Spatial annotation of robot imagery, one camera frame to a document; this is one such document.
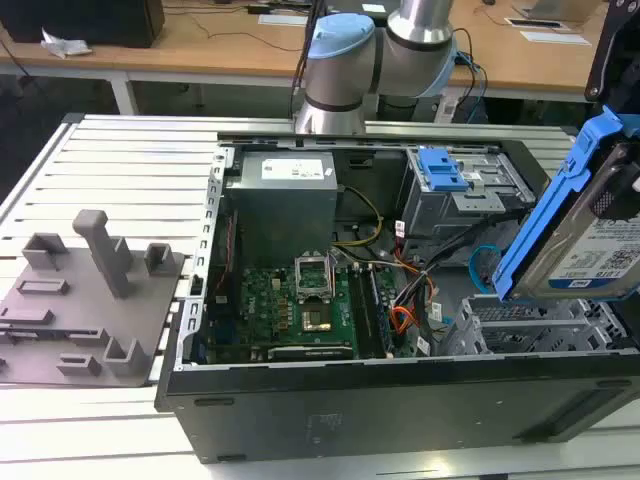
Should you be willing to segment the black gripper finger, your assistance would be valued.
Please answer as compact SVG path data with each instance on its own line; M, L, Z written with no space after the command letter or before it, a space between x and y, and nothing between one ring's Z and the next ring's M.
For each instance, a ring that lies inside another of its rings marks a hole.
M639 192L639 144L624 143L619 154L619 193Z
M630 1L609 2L584 90L584 97L587 102L596 102L604 98L604 92L606 90L606 70L610 62L611 51L617 34L631 19L630 4Z

